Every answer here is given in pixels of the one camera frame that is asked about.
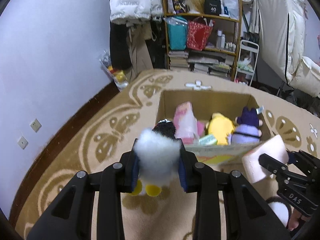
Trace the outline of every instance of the patterned rug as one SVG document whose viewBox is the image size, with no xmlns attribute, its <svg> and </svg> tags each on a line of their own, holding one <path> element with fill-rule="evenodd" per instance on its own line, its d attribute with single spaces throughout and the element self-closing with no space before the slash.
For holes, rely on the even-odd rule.
<svg viewBox="0 0 320 240">
<path fill-rule="evenodd" d="M 117 162 L 122 153 L 130 151 L 141 131 L 155 125 L 162 90 L 201 90 L 208 86 L 215 91 L 253 95 L 257 103 L 265 108 L 263 115 L 270 131 L 274 135 L 280 134 L 289 150 L 302 149 L 317 156 L 320 119 L 304 109 L 263 91 L 204 74 L 145 71 L 87 122 L 51 163 L 21 210 L 17 232 L 26 238 L 42 212 L 77 171 L 102 171 Z M 239 164 L 224 165 L 218 169 L 225 172 L 233 169 L 243 171 Z M 265 179 L 254 186 L 264 198 L 275 195 L 277 190 L 274 179 Z M 92 239 L 96 239 L 97 195 Z M 165 187 L 158 197 L 149 197 L 143 191 L 138 196 L 122 194 L 121 199 L 127 240 L 192 239 L 196 194 L 185 194 L 178 180 Z M 222 196 L 220 209 L 222 239 L 226 239 Z"/>
</svg>

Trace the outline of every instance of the yellow plush feet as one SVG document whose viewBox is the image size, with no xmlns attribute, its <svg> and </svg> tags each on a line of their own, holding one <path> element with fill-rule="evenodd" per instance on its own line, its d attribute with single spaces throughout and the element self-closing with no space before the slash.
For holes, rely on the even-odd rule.
<svg viewBox="0 0 320 240">
<path fill-rule="evenodd" d="M 131 196 L 137 196 L 142 191 L 142 183 L 140 180 L 137 181 L 137 185 L 134 188 L 134 191 L 132 193 L 129 193 Z"/>
<path fill-rule="evenodd" d="M 156 197 L 161 193 L 161 188 L 156 185 L 146 185 L 146 193 L 150 197 Z"/>
</svg>

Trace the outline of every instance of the pink plush toy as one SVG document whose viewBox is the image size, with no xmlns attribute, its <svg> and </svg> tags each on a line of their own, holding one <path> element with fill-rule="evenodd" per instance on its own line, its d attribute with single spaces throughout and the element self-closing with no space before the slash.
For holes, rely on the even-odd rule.
<svg viewBox="0 0 320 240">
<path fill-rule="evenodd" d="M 204 131 L 204 124 L 194 117 L 190 102 L 185 102 L 176 108 L 173 124 L 176 127 L 175 137 L 181 138 L 183 144 L 193 144 L 193 140 L 199 139 Z"/>
</svg>

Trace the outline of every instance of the penguin plush toy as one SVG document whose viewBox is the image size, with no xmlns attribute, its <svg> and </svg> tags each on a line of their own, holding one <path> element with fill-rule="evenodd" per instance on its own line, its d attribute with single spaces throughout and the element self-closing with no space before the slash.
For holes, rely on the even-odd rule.
<svg viewBox="0 0 320 240">
<path fill-rule="evenodd" d="M 181 141 L 176 140 L 175 132 L 173 123 L 164 119 L 153 129 L 143 130 L 133 146 L 139 159 L 139 179 L 149 196 L 158 196 L 162 186 L 178 174 Z"/>
</svg>

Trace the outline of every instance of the small bottle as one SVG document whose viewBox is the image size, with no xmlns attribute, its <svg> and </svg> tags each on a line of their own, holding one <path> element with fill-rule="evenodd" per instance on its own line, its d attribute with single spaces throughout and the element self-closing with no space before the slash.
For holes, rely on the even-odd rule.
<svg viewBox="0 0 320 240">
<path fill-rule="evenodd" d="M 217 31 L 217 49 L 220 49 L 221 47 L 221 36 L 222 36 L 222 30 Z"/>
<path fill-rule="evenodd" d="M 221 49 L 224 49 L 224 45 L 226 43 L 226 36 L 224 34 L 222 34 L 221 36 Z"/>
</svg>

